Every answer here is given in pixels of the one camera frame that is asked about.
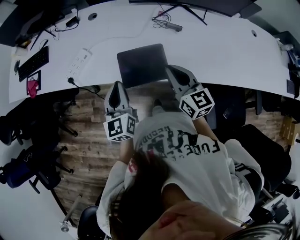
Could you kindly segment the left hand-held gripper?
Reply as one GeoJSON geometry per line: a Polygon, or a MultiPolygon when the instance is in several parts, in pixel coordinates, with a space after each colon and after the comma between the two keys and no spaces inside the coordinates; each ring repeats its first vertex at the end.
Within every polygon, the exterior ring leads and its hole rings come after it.
{"type": "Polygon", "coordinates": [[[129,107],[129,97],[122,82],[116,81],[109,89],[104,105],[106,121],[103,125],[107,139],[122,142],[133,138],[139,120],[137,110],[129,107]]]}

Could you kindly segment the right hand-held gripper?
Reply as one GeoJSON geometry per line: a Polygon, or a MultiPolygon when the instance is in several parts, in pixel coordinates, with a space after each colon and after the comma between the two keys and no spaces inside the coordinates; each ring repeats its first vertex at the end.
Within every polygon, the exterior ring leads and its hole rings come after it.
{"type": "Polygon", "coordinates": [[[196,77],[191,71],[176,65],[167,65],[165,71],[167,79],[176,93],[175,97],[179,101],[180,110],[192,120],[210,113],[215,105],[214,100],[208,88],[197,83],[196,77]]]}

